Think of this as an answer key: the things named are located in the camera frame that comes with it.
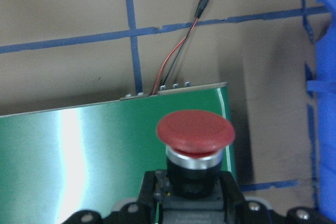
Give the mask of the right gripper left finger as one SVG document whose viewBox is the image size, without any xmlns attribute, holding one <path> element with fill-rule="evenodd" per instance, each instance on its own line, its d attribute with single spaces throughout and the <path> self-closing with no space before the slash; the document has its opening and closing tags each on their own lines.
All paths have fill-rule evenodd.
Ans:
<svg viewBox="0 0 336 224">
<path fill-rule="evenodd" d="M 154 191 L 157 182 L 154 171 L 145 172 L 137 199 L 119 202 L 106 217 L 93 210 L 76 211 L 64 223 L 156 223 Z"/>
</svg>

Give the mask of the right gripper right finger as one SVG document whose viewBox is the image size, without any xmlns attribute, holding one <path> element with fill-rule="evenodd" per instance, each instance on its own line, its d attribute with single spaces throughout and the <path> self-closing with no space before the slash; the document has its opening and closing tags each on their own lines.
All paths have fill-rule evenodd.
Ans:
<svg viewBox="0 0 336 224">
<path fill-rule="evenodd" d="M 280 215 L 259 200 L 247 200 L 230 172 L 221 172 L 223 223 L 333 223 L 309 207 L 294 207 Z"/>
</svg>

